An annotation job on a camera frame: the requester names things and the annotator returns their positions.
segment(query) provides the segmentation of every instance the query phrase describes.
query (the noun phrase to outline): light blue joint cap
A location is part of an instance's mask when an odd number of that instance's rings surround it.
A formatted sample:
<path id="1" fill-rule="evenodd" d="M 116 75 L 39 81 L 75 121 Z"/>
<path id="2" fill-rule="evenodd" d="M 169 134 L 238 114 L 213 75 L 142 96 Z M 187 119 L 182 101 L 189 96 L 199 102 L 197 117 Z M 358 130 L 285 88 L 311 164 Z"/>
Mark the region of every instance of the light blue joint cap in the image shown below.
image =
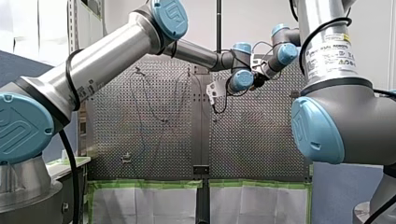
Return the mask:
<path id="1" fill-rule="evenodd" d="M 283 65 L 289 65 L 294 61 L 294 59 L 297 58 L 298 53 L 299 51 L 293 44 L 283 44 L 280 46 L 279 51 L 277 52 L 277 59 Z"/>
<path id="2" fill-rule="evenodd" d="M 344 143 L 335 123 L 314 99 L 300 97 L 291 106 L 291 128 L 297 148 L 312 161 L 343 162 Z"/>
<path id="3" fill-rule="evenodd" d="M 0 93 L 0 164 L 27 161 L 40 154 L 54 132 L 50 112 L 36 100 Z"/>
<path id="4" fill-rule="evenodd" d="M 152 0 L 152 14 L 169 38 L 178 40 L 187 33 L 189 21 L 179 0 Z"/>
<path id="5" fill-rule="evenodd" d="M 288 30 L 289 30 L 290 28 L 289 28 L 289 26 L 287 26 L 286 24 L 280 23 L 280 24 L 276 25 L 276 26 L 273 28 L 271 36 L 274 36 L 278 31 L 280 31 L 280 30 L 282 30 L 282 29 L 288 29 Z"/>
<path id="6" fill-rule="evenodd" d="M 233 49 L 251 54 L 251 45 L 246 42 L 238 42 L 233 45 Z"/>
<path id="7" fill-rule="evenodd" d="M 233 91 L 245 91 L 253 84 L 253 74 L 248 70 L 240 70 L 233 75 L 230 88 Z"/>

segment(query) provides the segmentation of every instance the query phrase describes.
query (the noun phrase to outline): robotic arm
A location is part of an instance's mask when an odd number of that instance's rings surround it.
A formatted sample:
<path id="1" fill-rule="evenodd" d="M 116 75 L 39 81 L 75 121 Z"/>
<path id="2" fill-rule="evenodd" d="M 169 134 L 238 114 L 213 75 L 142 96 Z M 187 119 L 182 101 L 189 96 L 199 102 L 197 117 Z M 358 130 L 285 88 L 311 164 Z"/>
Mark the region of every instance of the robotic arm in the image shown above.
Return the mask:
<path id="1" fill-rule="evenodd" d="M 312 36 L 323 22 L 344 17 L 353 2 L 295 0 L 300 30 L 278 25 L 272 36 L 274 56 L 252 72 L 249 44 L 237 43 L 216 53 L 178 41 L 188 28 L 183 6 L 177 0 L 149 0 L 130 14 L 128 24 L 78 53 L 69 74 L 68 63 L 63 63 L 41 77 L 7 84 L 0 89 L 0 219 L 21 223 L 13 218 L 23 217 L 26 204 L 47 203 L 59 193 L 62 187 L 51 183 L 42 150 L 81 102 L 146 54 L 164 53 L 210 71 L 231 69 L 228 80 L 208 86 L 213 98 L 247 91 L 258 78 L 272 79 L 297 57 L 296 47 L 304 43 L 301 57 L 308 84 L 291 108 L 299 150 L 313 161 L 395 163 L 396 104 L 375 97 L 372 83 L 358 75 L 346 23 L 334 22 Z M 23 206 L 12 216 L 8 208 L 15 204 Z M 57 214 L 53 219 L 43 214 L 42 223 L 62 223 L 62 214 Z"/>

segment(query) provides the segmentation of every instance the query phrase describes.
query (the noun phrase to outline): label sticker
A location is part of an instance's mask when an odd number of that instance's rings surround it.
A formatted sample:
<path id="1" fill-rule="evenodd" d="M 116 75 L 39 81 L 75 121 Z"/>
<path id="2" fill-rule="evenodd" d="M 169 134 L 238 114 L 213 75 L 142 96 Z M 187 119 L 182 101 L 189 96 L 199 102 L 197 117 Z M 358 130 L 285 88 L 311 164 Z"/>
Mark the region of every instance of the label sticker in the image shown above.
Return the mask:
<path id="1" fill-rule="evenodd" d="M 333 34 L 324 37 L 326 41 L 347 41 L 350 43 L 349 35 L 346 34 Z"/>
<path id="2" fill-rule="evenodd" d="M 355 57 L 348 41 L 329 41 L 305 53 L 308 77 L 324 77 L 335 71 L 357 74 Z"/>
<path id="3" fill-rule="evenodd" d="M 84 100 L 87 97 L 94 95 L 102 86 L 103 84 L 97 85 L 97 83 L 92 79 L 88 80 L 88 83 L 77 89 L 79 99 Z"/>

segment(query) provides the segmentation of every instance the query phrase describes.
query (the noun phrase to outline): wire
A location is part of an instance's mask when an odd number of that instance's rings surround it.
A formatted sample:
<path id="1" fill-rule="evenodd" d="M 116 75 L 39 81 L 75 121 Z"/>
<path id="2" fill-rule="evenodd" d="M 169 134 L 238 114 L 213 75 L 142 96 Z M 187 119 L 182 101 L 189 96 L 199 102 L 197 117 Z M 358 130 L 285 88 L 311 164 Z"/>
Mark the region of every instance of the wire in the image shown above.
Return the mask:
<path id="1" fill-rule="evenodd" d="M 72 80 L 72 78 L 71 78 L 71 76 L 70 76 L 70 71 L 72 70 L 72 65 L 71 65 L 71 64 L 72 64 L 72 60 L 73 60 L 74 56 L 76 56 L 76 55 L 77 55 L 78 53 L 80 53 L 81 51 L 82 51 L 82 49 L 77 49 L 77 50 L 73 51 L 73 52 L 67 57 L 67 60 L 66 60 L 66 62 L 65 62 L 65 64 L 66 64 L 65 75 L 66 75 L 66 78 L 67 78 L 67 83 L 69 84 L 70 90 L 72 91 L 73 96 L 74 96 L 74 98 L 75 98 L 75 108 L 74 108 L 74 111 L 79 110 L 79 108 L 80 108 L 80 106 L 81 106 L 81 103 L 79 102 L 79 97 L 78 97 L 78 93 L 77 93 L 76 87 L 75 87 L 75 85 L 73 84 L 73 80 Z"/>
<path id="2" fill-rule="evenodd" d="M 323 29 L 328 28 L 329 26 L 333 25 L 334 23 L 337 23 L 339 21 L 346 21 L 346 26 L 349 26 L 352 23 L 352 19 L 347 18 L 347 17 L 340 17 L 336 18 L 331 21 L 327 21 L 325 23 L 322 23 L 314 32 L 312 32 L 305 40 L 303 45 L 301 46 L 301 51 L 300 51 L 300 57 L 299 57 L 299 64 L 300 64 L 300 69 L 303 75 L 305 76 L 305 70 L 303 66 L 303 58 L 306 52 L 306 48 L 308 47 L 309 43 L 312 41 L 312 39 L 319 34 Z"/>
<path id="3" fill-rule="evenodd" d="M 349 10 L 347 11 L 346 17 L 349 17 L 350 11 L 352 10 L 352 7 L 349 8 Z"/>
<path id="4" fill-rule="evenodd" d="M 73 224 L 78 224 L 79 222 L 79 185 L 78 185 L 78 170 L 76 159 L 74 157 L 73 149 L 70 146 L 70 142 L 67 138 L 64 130 L 59 131 L 59 135 L 61 136 L 62 143 L 64 144 L 64 149 L 66 150 L 67 157 L 70 161 L 70 168 L 72 171 L 72 182 L 73 182 Z"/>
<path id="5" fill-rule="evenodd" d="M 296 11 L 294 10 L 294 4 L 293 4 L 293 0 L 289 0 L 289 4 L 290 4 L 290 10 L 291 10 L 291 14 L 293 15 L 293 18 L 298 21 L 298 16 L 296 14 Z"/>
<path id="6" fill-rule="evenodd" d="M 390 198 L 386 203 L 384 203 L 378 210 L 376 210 L 369 218 L 364 222 L 364 224 L 372 224 L 381 214 L 387 211 L 396 203 L 396 195 Z"/>
<path id="7" fill-rule="evenodd" d="M 384 94 L 384 95 L 387 95 L 387 96 L 395 97 L 395 98 L 396 98 L 396 93 L 395 93 L 395 92 L 392 92 L 392 91 L 381 91 L 381 90 L 378 90 L 378 89 L 373 89 L 373 91 L 374 91 L 375 93 L 380 93 L 380 94 Z"/>
<path id="8" fill-rule="evenodd" d="M 79 101 L 78 93 L 76 90 L 75 85 L 73 84 L 73 80 L 70 76 L 70 71 L 71 71 L 71 62 L 79 52 L 81 52 L 82 49 L 78 49 L 74 52 L 72 52 L 68 57 L 65 62 L 65 73 L 64 75 L 66 76 L 67 83 L 70 87 L 70 90 L 72 91 L 74 98 L 75 98 L 75 108 L 74 110 L 79 110 L 81 104 Z M 73 149 L 70 147 L 70 142 L 67 139 L 67 135 L 64 132 L 64 129 L 59 131 L 59 135 L 61 136 L 62 142 L 64 144 L 64 149 L 66 150 L 67 157 L 69 158 L 70 161 L 70 169 L 72 172 L 72 180 L 73 180 L 73 197 L 74 197 L 74 212 L 73 212 L 73 224 L 78 224 L 79 222 L 79 185 L 78 185 L 78 170 L 77 170 L 77 165 L 76 165 L 76 159 L 74 157 Z"/>
<path id="9" fill-rule="evenodd" d="M 255 49 L 257 46 L 259 46 L 260 44 L 264 44 L 264 45 L 266 45 L 266 46 L 272 48 L 272 45 L 269 44 L 268 42 L 259 41 L 259 42 L 257 42 L 257 43 L 253 46 L 253 49 L 251 49 L 251 53 L 252 53 L 252 54 L 254 54 L 254 49 Z"/>

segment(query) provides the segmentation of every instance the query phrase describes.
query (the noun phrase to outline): pegboard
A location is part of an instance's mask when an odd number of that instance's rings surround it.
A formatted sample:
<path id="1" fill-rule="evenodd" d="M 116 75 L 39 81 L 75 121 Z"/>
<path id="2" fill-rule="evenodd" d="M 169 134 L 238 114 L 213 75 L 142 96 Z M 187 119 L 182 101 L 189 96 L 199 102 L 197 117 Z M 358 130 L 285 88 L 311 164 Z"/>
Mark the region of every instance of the pegboard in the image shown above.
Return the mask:
<path id="1" fill-rule="evenodd" d="M 290 92 L 304 86 L 297 63 L 279 80 L 229 97 L 226 112 L 207 119 L 210 135 L 205 136 L 210 137 L 202 141 L 209 141 L 209 148 L 198 153 L 191 143 L 197 137 L 191 121 L 204 116 L 193 109 L 197 92 L 192 92 L 191 69 L 192 64 L 175 59 L 144 59 L 88 101 L 90 179 L 193 179 L 193 165 L 208 158 L 210 178 L 306 181 L 309 163 L 294 145 L 290 127 Z M 216 107 L 223 107 L 221 99 Z M 205 117 L 209 108 L 202 106 Z M 126 154 L 131 162 L 123 163 Z"/>
<path id="2" fill-rule="evenodd" d="M 192 179 L 189 69 L 141 60 L 88 101 L 90 179 Z"/>
<path id="3" fill-rule="evenodd" d="M 224 79 L 229 71 L 213 73 Z M 297 63 L 278 80 L 241 97 L 228 97 L 224 114 L 212 115 L 211 178 L 254 178 L 309 181 L 309 163 L 294 145 L 290 125 L 291 93 L 305 85 Z M 217 109 L 224 107 L 217 100 Z"/>

